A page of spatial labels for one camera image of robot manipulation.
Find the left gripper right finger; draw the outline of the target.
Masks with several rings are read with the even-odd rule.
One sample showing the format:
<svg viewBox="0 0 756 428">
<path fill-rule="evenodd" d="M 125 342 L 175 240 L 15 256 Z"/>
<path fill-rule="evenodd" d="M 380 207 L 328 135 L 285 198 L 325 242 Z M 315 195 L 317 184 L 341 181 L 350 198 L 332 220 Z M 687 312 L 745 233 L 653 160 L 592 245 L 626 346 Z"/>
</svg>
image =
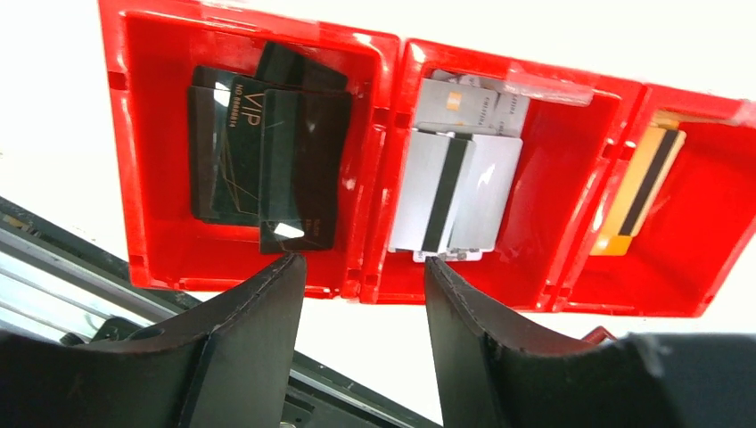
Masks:
<svg viewBox="0 0 756 428">
<path fill-rule="evenodd" d="M 751 334 L 641 333 L 587 342 L 424 264 L 447 427 L 752 427 Z"/>
</svg>

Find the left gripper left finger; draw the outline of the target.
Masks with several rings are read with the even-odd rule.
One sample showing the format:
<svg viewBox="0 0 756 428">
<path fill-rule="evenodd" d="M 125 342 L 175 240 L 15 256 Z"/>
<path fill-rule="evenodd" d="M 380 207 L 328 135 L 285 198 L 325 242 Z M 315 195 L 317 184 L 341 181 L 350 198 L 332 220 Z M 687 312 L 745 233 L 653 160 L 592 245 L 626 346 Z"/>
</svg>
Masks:
<svg viewBox="0 0 756 428">
<path fill-rule="evenodd" d="M 4 427 L 276 427 L 307 263 L 289 254 L 121 341 L 1 335 Z"/>
</svg>

